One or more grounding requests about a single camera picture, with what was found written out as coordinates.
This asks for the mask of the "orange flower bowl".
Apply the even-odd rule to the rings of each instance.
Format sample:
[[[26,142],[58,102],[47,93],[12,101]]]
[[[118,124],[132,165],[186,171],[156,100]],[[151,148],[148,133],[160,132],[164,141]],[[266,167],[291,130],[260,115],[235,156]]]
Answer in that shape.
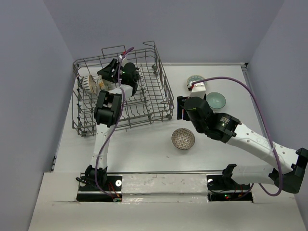
[[[111,90],[112,85],[109,81],[103,79],[102,76],[98,75],[98,77],[96,79],[96,88],[97,88],[97,91]]]

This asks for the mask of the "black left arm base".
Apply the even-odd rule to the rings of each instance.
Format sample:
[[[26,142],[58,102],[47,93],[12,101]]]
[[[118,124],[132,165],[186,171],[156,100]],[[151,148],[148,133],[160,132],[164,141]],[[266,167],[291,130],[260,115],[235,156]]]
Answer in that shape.
[[[79,202],[100,202],[113,203],[122,202],[122,181],[121,175],[108,174],[106,183],[100,188],[95,180],[87,180],[85,174],[76,177],[78,182],[78,190],[76,200]]]

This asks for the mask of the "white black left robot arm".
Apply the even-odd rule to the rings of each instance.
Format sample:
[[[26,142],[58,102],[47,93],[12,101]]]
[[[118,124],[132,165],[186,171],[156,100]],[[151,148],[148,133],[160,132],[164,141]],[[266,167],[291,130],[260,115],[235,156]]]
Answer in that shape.
[[[113,59],[97,72],[102,80],[119,86],[113,90],[101,90],[94,109],[96,139],[92,159],[85,170],[84,181],[94,189],[103,191],[107,182],[107,154],[109,142],[122,116],[124,102],[137,92],[140,74],[134,63]]]

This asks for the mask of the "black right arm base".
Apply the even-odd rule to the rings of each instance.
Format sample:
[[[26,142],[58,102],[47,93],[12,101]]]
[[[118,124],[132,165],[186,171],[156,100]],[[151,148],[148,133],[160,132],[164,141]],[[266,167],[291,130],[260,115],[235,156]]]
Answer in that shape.
[[[207,198],[210,202],[253,201],[251,185],[224,180],[222,175],[207,175]]]

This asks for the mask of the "teal yellow sun bowl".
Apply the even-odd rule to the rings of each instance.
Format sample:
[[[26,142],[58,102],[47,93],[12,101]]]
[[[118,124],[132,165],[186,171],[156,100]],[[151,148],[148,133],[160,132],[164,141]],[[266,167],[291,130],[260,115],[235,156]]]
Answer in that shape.
[[[188,77],[187,82],[186,82],[188,91],[192,90],[192,88],[193,88],[192,83],[199,81],[199,80],[204,80],[204,77],[202,77],[200,75],[192,75],[192,76]]]

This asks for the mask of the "brown patterned bowl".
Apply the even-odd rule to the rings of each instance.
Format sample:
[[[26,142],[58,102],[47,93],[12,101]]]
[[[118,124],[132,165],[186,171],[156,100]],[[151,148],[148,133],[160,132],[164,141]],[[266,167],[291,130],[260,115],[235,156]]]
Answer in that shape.
[[[171,135],[173,145],[181,150],[188,150],[195,144],[195,136],[187,128],[176,129]]]

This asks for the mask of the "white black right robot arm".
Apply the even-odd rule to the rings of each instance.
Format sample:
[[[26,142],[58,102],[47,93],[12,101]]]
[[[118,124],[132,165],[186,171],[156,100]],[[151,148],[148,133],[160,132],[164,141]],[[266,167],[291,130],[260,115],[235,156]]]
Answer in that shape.
[[[265,162],[260,166],[229,164],[214,177],[210,189],[231,190],[257,183],[271,184],[288,193],[299,193],[308,165],[307,149],[294,150],[269,142],[239,119],[213,112],[207,101],[199,97],[177,97],[177,119],[190,121],[198,133],[240,148]]]

